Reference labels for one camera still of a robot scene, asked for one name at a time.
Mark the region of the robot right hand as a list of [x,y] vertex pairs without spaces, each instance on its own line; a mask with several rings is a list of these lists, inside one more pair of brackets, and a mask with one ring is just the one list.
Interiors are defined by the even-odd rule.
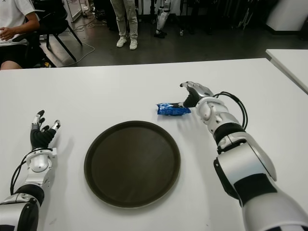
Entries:
[[204,97],[212,97],[213,92],[196,82],[186,81],[180,84],[181,88],[185,88],[188,91],[188,96],[182,103],[186,108],[192,108],[197,105],[197,103]]

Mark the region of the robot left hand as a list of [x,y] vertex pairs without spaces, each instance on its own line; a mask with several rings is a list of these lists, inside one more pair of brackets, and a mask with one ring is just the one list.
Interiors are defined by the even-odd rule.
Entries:
[[44,110],[39,111],[35,116],[31,123],[31,131],[30,131],[30,143],[32,150],[35,149],[48,149],[49,144],[55,137],[56,132],[61,127],[60,120],[55,120],[52,126],[45,125],[42,126],[45,118],[43,117],[45,114]]

